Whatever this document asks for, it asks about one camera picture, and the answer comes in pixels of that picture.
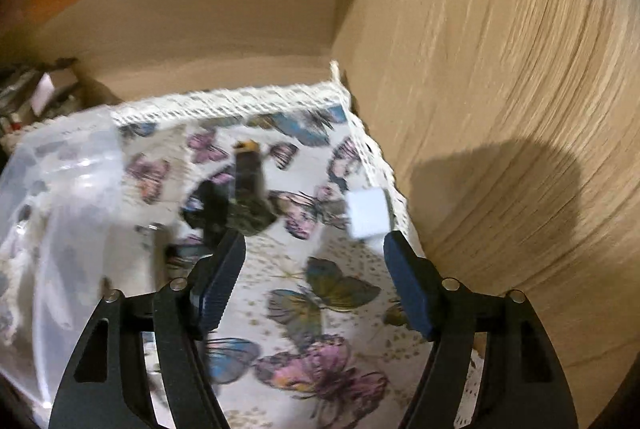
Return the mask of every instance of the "white foam cube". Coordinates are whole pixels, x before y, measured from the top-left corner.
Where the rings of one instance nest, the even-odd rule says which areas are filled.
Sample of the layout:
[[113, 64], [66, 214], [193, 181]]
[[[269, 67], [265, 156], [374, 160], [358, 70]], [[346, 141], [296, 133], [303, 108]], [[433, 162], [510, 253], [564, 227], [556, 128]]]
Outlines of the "white foam cube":
[[386, 234], [391, 230], [391, 215], [384, 189], [370, 187], [349, 190], [345, 199], [349, 216], [348, 231], [351, 237], [366, 239]]

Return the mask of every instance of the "wood grain surface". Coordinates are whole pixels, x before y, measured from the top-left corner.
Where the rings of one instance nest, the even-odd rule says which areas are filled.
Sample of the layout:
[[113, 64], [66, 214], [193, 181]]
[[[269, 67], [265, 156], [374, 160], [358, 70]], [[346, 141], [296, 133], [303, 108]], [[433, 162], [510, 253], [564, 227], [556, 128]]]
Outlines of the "wood grain surface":
[[526, 291], [586, 427], [640, 349], [639, 45], [639, 0], [80, 0], [0, 56], [77, 56], [126, 99], [334, 56], [428, 257]]
[[528, 294], [586, 427], [640, 349], [639, 0], [353, 0], [338, 25], [427, 256]]

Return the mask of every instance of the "metal screw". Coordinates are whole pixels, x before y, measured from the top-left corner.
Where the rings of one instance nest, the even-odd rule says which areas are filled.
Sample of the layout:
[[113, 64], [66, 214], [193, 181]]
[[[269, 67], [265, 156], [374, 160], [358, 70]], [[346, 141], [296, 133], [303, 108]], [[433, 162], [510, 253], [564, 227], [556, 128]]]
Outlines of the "metal screw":
[[118, 299], [120, 299], [120, 290], [109, 290], [104, 296], [104, 300], [108, 303], [114, 303]]
[[171, 284], [169, 286], [174, 292], [179, 292], [180, 290], [184, 290], [184, 287], [187, 286], [187, 279], [185, 279], [184, 277], [177, 277], [176, 279], [171, 281]]
[[522, 304], [524, 303], [524, 301], [527, 300], [527, 296], [524, 295], [523, 292], [521, 292], [520, 290], [511, 290], [509, 292], [509, 298], [514, 302], [514, 303], [518, 303], [518, 304]]
[[458, 288], [460, 288], [460, 281], [457, 279], [453, 279], [452, 277], [447, 277], [442, 280], [442, 286], [445, 290], [449, 290], [450, 292], [455, 292]]

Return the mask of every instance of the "wooden wall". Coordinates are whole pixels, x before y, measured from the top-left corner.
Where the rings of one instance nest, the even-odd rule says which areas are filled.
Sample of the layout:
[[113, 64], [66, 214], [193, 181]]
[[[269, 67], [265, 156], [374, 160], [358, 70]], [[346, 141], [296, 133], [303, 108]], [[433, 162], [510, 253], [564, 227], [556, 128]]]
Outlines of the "wooden wall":
[[526, 291], [582, 427], [640, 349], [639, 46], [639, 0], [353, 0], [337, 22], [427, 256]]

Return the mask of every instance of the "blue butterfly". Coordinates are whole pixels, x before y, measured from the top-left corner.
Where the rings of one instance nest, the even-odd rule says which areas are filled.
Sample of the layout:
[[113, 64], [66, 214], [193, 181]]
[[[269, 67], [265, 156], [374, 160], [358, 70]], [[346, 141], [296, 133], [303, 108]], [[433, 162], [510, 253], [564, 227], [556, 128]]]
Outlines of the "blue butterfly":
[[228, 384], [242, 377], [260, 356], [260, 346], [246, 339], [209, 339], [206, 364], [212, 385]]
[[310, 257], [305, 278], [311, 290], [272, 290], [267, 315], [287, 330], [287, 336], [304, 351], [322, 334], [321, 309], [350, 312], [370, 303], [380, 288], [357, 277], [345, 277], [333, 261]]
[[281, 133], [296, 138], [302, 145], [320, 147], [329, 145], [327, 128], [334, 124], [345, 123], [347, 117], [340, 105], [327, 109], [297, 110], [288, 113], [271, 113], [250, 119], [247, 126], [263, 129], [276, 129]]
[[156, 128], [158, 128], [158, 124], [156, 122], [127, 124], [120, 128], [120, 134], [126, 139], [132, 139], [136, 136], [146, 138], [147, 136], [153, 135], [153, 133], [156, 132]]

